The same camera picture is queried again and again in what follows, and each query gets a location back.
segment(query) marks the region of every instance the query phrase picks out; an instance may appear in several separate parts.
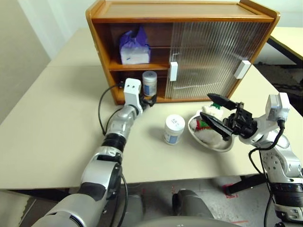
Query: plastic bag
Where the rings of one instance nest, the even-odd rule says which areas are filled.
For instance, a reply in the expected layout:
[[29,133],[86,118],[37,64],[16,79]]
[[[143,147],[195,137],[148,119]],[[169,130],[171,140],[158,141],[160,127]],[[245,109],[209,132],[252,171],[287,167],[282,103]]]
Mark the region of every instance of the plastic bag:
[[119,49],[123,65],[150,62],[151,49],[142,26],[139,27],[137,34],[134,31],[124,33],[120,38]]

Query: cable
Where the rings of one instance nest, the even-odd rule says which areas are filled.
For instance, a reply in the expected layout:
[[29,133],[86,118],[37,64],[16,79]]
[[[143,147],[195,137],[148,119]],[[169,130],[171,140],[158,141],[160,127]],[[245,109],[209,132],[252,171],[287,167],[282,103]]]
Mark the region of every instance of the cable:
[[128,189],[127,189],[127,183],[126,183],[126,180],[125,180],[123,174],[122,174],[122,180],[123,180],[124,186],[125,186],[125,204],[124,204],[122,216],[120,218],[120,221],[119,221],[117,227],[121,227],[121,225],[122,225],[122,222],[123,222],[123,219],[124,219],[124,216],[126,213],[126,209],[127,209],[127,204],[128,204]]
[[114,214],[112,216],[112,220],[110,221],[109,227],[113,227],[114,220],[116,218],[116,213],[117,213],[117,210],[118,210],[118,200],[119,200],[119,195],[117,195],[117,198],[116,198],[116,203],[115,203],[115,208],[114,208]]
[[255,163],[254,163],[254,161],[252,160],[252,157],[251,157],[251,154],[252,154],[253,152],[255,152],[255,151],[256,151],[255,149],[251,150],[251,151],[248,153],[248,158],[250,159],[250,162],[251,162],[252,165],[255,167],[255,169],[257,170],[257,172],[258,172],[259,174],[262,174],[261,171],[258,169],[258,167],[255,165]]
[[102,133],[103,135],[106,134],[106,131],[104,130],[104,127],[103,127],[103,124],[102,124],[102,121],[101,121],[101,116],[100,116],[100,108],[101,108],[101,102],[102,102],[102,99],[104,97],[104,95],[106,94],[107,91],[109,91],[110,89],[113,89],[114,87],[123,87],[124,86],[124,83],[123,82],[120,82],[118,84],[115,84],[113,86],[110,86],[109,88],[107,88],[103,94],[101,95],[101,98],[99,100],[99,105],[98,105],[98,119],[99,119],[99,123],[100,123],[100,126],[101,126],[101,129],[102,129]]
[[29,208],[27,209],[27,211],[25,212],[25,214],[23,215],[22,219],[19,221],[19,226],[22,224],[22,222],[24,221],[24,219],[27,217],[28,213],[30,212],[30,210],[32,209],[33,205],[35,204],[35,202],[37,202],[37,199],[34,199],[34,201],[32,202],[32,204],[29,206]]
[[270,191],[269,192],[269,198],[268,198],[267,205],[266,205],[265,214],[264,214],[264,220],[263,220],[264,227],[267,227],[268,211],[269,211],[269,207],[270,207],[272,198],[273,198],[273,193],[272,193],[272,191]]
[[257,168],[257,166],[255,165],[254,161],[252,160],[251,155],[252,155],[252,153],[255,152],[256,150],[259,150],[259,151],[261,151],[261,150],[270,150],[270,149],[272,149],[272,148],[275,147],[275,145],[278,143],[278,141],[279,141],[280,137],[282,136],[282,134],[283,134],[283,132],[284,132],[284,129],[285,129],[285,121],[284,121],[284,120],[278,120],[277,123],[278,123],[278,126],[280,127],[280,131],[279,131],[279,133],[277,134],[277,136],[276,136],[274,142],[272,143],[272,145],[270,145],[268,148],[254,148],[253,150],[251,150],[251,151],[248,153],[248,157],[249,157],[249,159],[250,159],[250,162],[252,163],[252,165],[255,167],[255,169],[257,170],[257,172],[258,172],[259,174],[263,174],[263,173],[261,173],[261,171]]
[[115,112],[113,112],[113,114],[109,117],[107,123],[106,123],[106,127],[105,127],[105,134],[107,133],[107,128],[108,128],[108,124],[110,119],[114,116],[115,113],[117,113],[119,110],[122,110],[122,108],[117,109]]
[[[278,126],[280,128],[280,131],[279,133],[277,134],[274,142],[272,143],[272,145],[270,145],[269,147],[267,148],[255,148],[253,150],[251,150],[249,152],[249,158],[250,158],[250,161],[252,163],[252,165],[255,167],[255,169],[260,173],[260,174],[263,174],[266,178],[266,186],[267,186],[267,189],[269,191],[269,199],[267,201],[267,205],[266,205],[266,209],[265,209],[265,214],[264,214],[264,220],[263,220],[263,225],[264,227],[267,227],[267,217],[268,217],[268,211],[269,211],[269,207],[270,207],[270,204],[271,204],[271,201],[275,202],[274,199],[273,199],[273,192],[271,191],[270,187],[269,187],[269,180],[267,178],[267,175],[265,174],[265,169],[264,169],[264,166],[263,166],[263,162],[262,162],[262,155],[261,155],[261,151],[262,150],[271,150],[272,148],[275,147],[275,145],[278,143],[280,137],[282,136],[283,132],[284,132],[284,129],[285,129],[285,121],[284,120],[278,120],[277,121],[278,123]],[[251,158],[251,154],[253,152],[255,152],[256,150],[259,150],[259,157],[260,157],[260,162],[261,162],[261,166],[262,166],[262,170],[263,170],[263,173],[260,172],[260,170],[256,167],[255,163],[253,162],[252,158]]]

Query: floor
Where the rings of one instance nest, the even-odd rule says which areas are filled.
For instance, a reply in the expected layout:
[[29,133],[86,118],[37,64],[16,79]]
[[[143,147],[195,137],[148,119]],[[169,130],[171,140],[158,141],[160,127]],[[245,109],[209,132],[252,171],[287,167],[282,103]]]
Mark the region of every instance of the floor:
[[303,69],[262,63],[255,66],[279,92],[288,94],[291,105],[303,116]]
[[[226,196],[222,186],[239,181],[239,177],[220,177],[215,179],[196,179],[129,185],[130,194],[142,195],[144,219],[150,220],[172,215],[171,197],[179,189],[191,189],[206,203],[216,219],[232,222],[242,227],[263,226],[263,217],[269,193],[266,186],[239,192],[233,197]],[[37,200],[27,213],[20,227],[29,227],[55,205],[54,202]],[[99,227],[108,227],[113,215],[114,201],[107,205],[107,212],[101,216]],[[274,226],[279,219],[273,206],[268,215],[268,226]]]

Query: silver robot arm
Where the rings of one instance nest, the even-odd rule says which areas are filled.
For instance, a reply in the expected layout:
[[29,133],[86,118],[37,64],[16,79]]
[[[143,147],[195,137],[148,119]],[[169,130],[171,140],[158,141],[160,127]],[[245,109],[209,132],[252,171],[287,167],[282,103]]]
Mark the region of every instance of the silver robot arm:
[[290,109],[287,94],[270,95],[266,114],[259,118],[252,118],[252,114],[243,109],[243,103],[234,103],[217,94],[208,96],[229,110],[236,109],[236,113],[223,122],[201,113],[203,120],[220,133],[224,140],[228,140],[232,134],[239,135],[240,141],[260,150],[262,165],[275,198],[276,215],[283,221],[276,226],[293,226],[294,223],[299,223],[300,226],[303,223],[302,165],[284,135],[279,135],[281,137],[273,146],[279,134],[276,129],[280,127],[280,130],[284,130]]
[[[286,93],[270,95],[266,105],[266,114],[254,119],[257,122],[257,131],[250,138],[240,137],[239,139],[257,148],[268,148],[278,135],[276,128],[284,128],[289,107]],[[302,223],[302,165],[292,152],[286,136],[282,135],[272,149],[262,150],[261,157],[275,198],[276,215],[286,222]]]
[[125,106],[109,122],[104,141],[86,166],[76,194],[54,206],[33,227],[95,227],[108,200],[118,194],[123,149],[135,119],[142,114],[141,82],[125,81]]

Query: bowl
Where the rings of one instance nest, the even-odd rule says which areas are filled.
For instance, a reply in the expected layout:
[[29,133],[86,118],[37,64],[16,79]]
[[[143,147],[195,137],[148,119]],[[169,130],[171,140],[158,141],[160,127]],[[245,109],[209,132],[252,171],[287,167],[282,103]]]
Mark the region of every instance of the bowl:
[[226,151],[229,151],[232,147],[233,147],[233,143],[234,143],[234,136],[231,136],[231,138],[228,140],[228,141],[224,141],[222,139],[222,142],[221,144],[218,145],[218,147],[212,147],[212,146],[209,146],[207,143],[204,143],[203,141],[201,141],[198,137],[195,136],[194,132],[192,131],[192,129],[190,128],[190,125],[189,123],[196,117],[200,116],[200,112],[202,110],[198,110],[196,112],[196,115],[191,117],[187,123],[187,127],[188,127],[188,130],[190,132],[190,134],[194,137],[194,139],[199,143],[201,144],[203,147],[207,148],[207,149],[210,149],[210,150],[214,150],[214,151],[217,151],[217,152],[226,152]]

